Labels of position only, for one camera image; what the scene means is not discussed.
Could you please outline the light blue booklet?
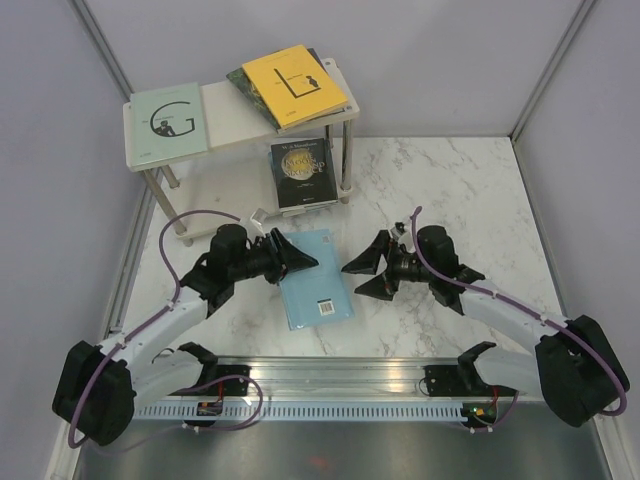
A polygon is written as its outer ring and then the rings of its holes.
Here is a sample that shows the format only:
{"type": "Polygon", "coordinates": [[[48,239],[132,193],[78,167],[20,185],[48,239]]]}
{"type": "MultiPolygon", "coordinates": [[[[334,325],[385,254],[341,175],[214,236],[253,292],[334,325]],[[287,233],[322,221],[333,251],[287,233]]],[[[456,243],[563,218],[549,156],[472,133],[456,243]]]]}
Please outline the light blue booklet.
{"type": "Polygon", "coordinates": [[[318,261],[310,269],[288,274],[280,282],[290,331],[343,321],[355,316],[328,229],[290,232],[285,238],[318,261]]]}

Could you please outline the black Moon and Sixpence book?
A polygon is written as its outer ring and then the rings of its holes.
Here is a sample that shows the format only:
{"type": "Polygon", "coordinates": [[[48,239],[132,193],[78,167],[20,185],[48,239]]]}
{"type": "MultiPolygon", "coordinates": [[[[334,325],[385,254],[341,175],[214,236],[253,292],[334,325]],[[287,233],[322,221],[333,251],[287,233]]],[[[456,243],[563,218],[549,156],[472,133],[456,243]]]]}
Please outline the black Moon and Sixpence book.
{"type": "Polygon", "coordinates": [[[273,144],[270,164],[281,211],[338,200],[332,152],[326,138],[273,144]]]}

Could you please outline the pale grey-green booklet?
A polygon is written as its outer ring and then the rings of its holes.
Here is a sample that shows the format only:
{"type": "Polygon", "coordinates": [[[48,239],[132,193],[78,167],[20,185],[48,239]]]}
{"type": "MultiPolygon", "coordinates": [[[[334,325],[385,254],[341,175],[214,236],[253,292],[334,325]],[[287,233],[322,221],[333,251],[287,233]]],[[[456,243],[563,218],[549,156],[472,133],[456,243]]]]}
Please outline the pale grey-green booklet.
{"type": "Polygon", "coordinates": [[[130,107],[133,167],[148,167],[208,150],[198,83],[134,93],[130,107]]]}

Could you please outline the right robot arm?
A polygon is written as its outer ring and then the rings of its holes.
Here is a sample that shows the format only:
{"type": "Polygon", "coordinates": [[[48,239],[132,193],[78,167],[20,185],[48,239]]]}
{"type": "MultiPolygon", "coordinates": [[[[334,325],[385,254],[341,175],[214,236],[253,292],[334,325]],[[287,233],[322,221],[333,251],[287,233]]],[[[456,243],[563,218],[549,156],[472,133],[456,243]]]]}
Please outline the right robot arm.
{"type": "Polygon", "coordinates": [[[424,283],[440,305],[522,347],[510,352],[485,341],[461,354],[456,378],[468,393],[496,386],[540,397],[572,427],[626,409],[629,379],[596,320],[545,313],[500,291],[459,261],[442,226],[381,230],[342,270],[369,276],[356,294],[383,301],[393,300],[403,282],[424,283]]]}

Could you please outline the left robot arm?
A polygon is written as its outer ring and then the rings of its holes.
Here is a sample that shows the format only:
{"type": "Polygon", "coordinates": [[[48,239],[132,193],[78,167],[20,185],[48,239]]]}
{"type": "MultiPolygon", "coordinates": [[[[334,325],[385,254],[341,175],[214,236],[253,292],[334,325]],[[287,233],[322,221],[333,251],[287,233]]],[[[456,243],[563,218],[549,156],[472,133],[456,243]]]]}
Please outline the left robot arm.
{"type": "Polygon", "coordinates": [[[175,392],[211,393],[219,381],[213,355],[195,343],[160,353],[187,330],[217,312],[238,282],[263,277],[277,284],[287,275],[319,262],[291,244],[279,229],[251,239],[238,224],[218,228],[209,249],[177,281],[160,310],[128,333],[97,345],[80,341],[67,353],[52,400],[53,412],[73,436],[100,446],[116,440],[137,410],[175,392]]]}

